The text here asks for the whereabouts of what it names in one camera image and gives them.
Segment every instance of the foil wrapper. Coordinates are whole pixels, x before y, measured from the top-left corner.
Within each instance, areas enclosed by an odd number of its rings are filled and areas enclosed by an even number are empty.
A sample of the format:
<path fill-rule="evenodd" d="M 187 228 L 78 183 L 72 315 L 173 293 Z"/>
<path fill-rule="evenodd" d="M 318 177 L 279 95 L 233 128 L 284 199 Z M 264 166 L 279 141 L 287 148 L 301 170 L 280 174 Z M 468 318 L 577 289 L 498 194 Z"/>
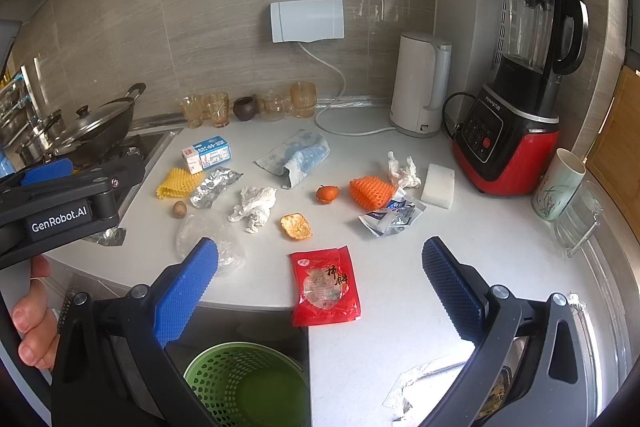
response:
<path fill-rule="evenodd" d="M 92 235 L 87 235 L 86 237 L 83 237 L 83 239 L 85 241 L 89 241 L 89 243 L 96 243 L 103 247 L 121 247 L 126 235 L 127 229 L 113 227 L 112 229 L 107 229 L 104 232 L 92 233 Z"/>
<path fill-rule="evenodd" d="M 220 194 L 229 185 L 236 183 L 241 176 L 242 172 L 235 172 L 226 167 L 215 167 L 189 196 L 191 204 L 196 208 L 211 208 Z"/>

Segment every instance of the water faucet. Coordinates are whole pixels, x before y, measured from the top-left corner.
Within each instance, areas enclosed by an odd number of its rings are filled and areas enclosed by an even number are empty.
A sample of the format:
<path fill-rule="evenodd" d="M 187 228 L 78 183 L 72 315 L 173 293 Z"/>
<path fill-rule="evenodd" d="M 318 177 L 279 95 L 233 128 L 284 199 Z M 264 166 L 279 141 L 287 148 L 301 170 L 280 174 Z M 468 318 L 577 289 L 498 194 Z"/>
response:
<path fill-rule="evenodd" d="M 362 7 L 364 6 L 364 1 L 362 0 L 362 2 L 360 3 L 360 11 L 358 12 L 358 15 L 360 17 L 362 17 Z M 383 21 L 385 19 L 385 0 L 380 0 L 380 2 L 382 3 L 382 13 L 380 14 L 380 20 Z"/>

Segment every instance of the wooden cabinet door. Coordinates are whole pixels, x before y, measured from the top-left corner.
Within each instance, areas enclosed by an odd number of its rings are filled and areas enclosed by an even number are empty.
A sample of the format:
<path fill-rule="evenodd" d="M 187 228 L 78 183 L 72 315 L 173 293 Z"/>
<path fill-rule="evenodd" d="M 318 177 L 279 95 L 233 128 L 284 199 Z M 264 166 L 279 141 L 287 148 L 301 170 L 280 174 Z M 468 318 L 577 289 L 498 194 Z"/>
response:
<path fill-rule="evenodd" d="M 640 239 L 640 76 L 626 66 L 609 117 L 587 156 L 587 168 Z"/>

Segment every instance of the yellow foam net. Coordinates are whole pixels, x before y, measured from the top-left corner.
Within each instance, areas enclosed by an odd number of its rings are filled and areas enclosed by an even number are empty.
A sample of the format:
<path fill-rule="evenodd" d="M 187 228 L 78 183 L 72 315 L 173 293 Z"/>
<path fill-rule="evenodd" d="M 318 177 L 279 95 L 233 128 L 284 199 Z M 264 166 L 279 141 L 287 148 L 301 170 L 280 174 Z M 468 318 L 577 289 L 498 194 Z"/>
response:
<path fill-rule="evenodd" d="M 203 171 L 189 174 L 185 169 L 171 169 L 164 181 L 156 188 L 156 195 L 161 200 L 164 198 L 186 198 L 202 181 L 203 174 Z"/>

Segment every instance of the kitchen counter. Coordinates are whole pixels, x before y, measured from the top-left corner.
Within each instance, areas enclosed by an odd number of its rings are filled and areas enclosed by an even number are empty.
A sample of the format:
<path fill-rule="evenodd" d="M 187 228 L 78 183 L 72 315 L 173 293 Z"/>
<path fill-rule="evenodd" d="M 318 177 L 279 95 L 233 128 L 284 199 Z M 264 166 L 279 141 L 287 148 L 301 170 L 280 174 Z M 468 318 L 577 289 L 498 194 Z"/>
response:
<path fill-rule="evenodd" d="M 359 132 L 385 126 L 387 114 L 388 109 L 338 109 L 325 114 L 323 121 L 336 130 Z M 270 220 L 257 234 L 244 232 L 244 219 L 230 223 L 246 251 L 246 262 L 226 277 L 215 277 L 203 305 L 291 309 L 296 288 L 289 253 L 343 245 L 351 253 L 361 320 L 308 332 L 314 427 L 390 426 L 396 416 L 382 402 L 398 376 L 419 363 L 466 349 L 422 270 L 422 245 L 432 235 L 439 235 L 460 263 L 473 265 L 490 285 L 503 284 L 520 298 L 546 300 L 556 291 L 577 293 L 590 312 L 607 376 L 614 363 L 609 360 L 610 318 L 591 269 L 583 256 L 567 259 L 562 254 L 551 227 L 533 212 L 528 197 L 498 198 L 478 192 L 456 165 L 444 134 L 415 139 L 395 131 L 365 137 L 326 134 L 330 156 L 299 186 L 281 189 L 282 181 L 253 161 L 300 128 L 315 125 L 312 120 L 256 118 L 233 121 L 220 130 L 207 123 L 185 129 L 162 154 L 126 212 L 121 226 L 127 229 L 127 238 L 122 247 L 77 241 L 48 255 L 115 285 L 151 284 L 167 265 L 180 261 L 174 247 L 180 220 L 171 215 L 175 200 L 158 200 L 156 187 L 170 168 L 184 166 L 180 149 L 220 134 L 232 151 L 225 166 L 244 176 L 213 209 L 201 212 L 226 219 L 246 185 L 277 187 L 278 192 Z M 366 175 L 385 178 L 389 150 L 401 163 L 411 155 L 423 180 L 429 163 L 455 169 L 456 189 L 450 210 L 428 205 L 410 229 L 378 239 L 359 222 L 363 211 L 351 200 L 348 183 Z M 329 205 L 318 203 L 319 185 L 338 185 L 340 197 Z M 306 217 L 313 237 L 296 242 L 282 233 L 280 217 L 292 212 Z M 604 380 L 606 403 L 615 389 Z"/>

